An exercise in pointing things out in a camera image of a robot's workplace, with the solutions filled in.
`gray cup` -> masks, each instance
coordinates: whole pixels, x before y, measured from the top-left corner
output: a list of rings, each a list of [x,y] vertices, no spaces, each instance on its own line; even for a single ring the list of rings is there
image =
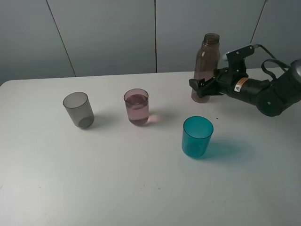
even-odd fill
[[[94,114],[87,94],[83,92],[71,93],[65,97],[63,105],[77,127],[85,129],[93,124]]]

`gray wall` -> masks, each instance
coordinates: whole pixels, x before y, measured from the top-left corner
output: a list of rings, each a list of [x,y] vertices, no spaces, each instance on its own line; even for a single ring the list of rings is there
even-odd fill
[[[156,0],[157,30],[154,0],[48,2],[51,11],[46,0],[1,1],[0,85],[75,74],[153,73],[156,63],[158,72],[193,71],[207,32],[220,34],[222,54],[249,44],[254,34],[252,43],[280,60],[301,58],[299,0]],[[266,58],[258,49],[246,63],[257,68]]]
[[[158,72],[193,71],[197,51],[209,32],[221,36],[222,54],[249,44],[264,5],[264,0],[156,2]]]
[[[263,9],[252,44],[262,44],[279,60],[290,64],[301,59],[301,1],[269,0]],[[257,49],[246,60],[250,68],[258,68],[270,56]],[[267,63],[269,67],[278,67]]]
[[[1,0],[0,85],[75,76],[44,0]]]
[[[77,76],[154,73],[154,0],[48,0]]]

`plastic cup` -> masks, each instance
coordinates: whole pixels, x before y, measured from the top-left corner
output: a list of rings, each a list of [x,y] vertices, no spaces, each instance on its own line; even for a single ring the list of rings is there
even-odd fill
[[[209,144],[213,134],[212,123],[200,116],[192,116],[184,122],[182,150],[192,158],[201,157]]]
[[[71,93],[65,97],[63,105],[77,127],[85,129],[93,124],[94,114],[87,94],[83,92]]]
[[[144,125],[149,118],[149,94],[143,89],[131,89],[124,95],[129,121],[135,126]]]

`robotic arm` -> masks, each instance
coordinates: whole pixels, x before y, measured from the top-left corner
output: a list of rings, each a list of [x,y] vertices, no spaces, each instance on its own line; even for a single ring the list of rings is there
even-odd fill
[[[252,55],[258,47],[273,57],[261,65],[262,70],[272,77],[272,81],[251,79],[246,73],[245,58]],[[208,81],[189,80],[190,86],[199,97],[225,94],[255,105],[261,113],[270,117],[280,115],[286,108],[301,100],[301,60],[288,66],[276,60],[262,45],[249,45],[227,53],[226,57],[229,67],[217,69],[213,78]],[[284,74],[276,78],[274,73],[265,68],[265,62],[278,64]]]

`white table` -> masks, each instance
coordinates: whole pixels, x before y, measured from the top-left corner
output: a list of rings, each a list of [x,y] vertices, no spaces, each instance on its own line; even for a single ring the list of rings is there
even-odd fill
[[[274,118],[227,96],[197,104],[192,75],[3,84],[0,226],[301,225],[301,103]],[[132,88],[148,91],[157,122],[128,121],[123,95]],[[90,129],[75,127],[63,107],[75,91],[89,96]],[[182,124],[193,115],[214,125],[203,160],[181,149]]]

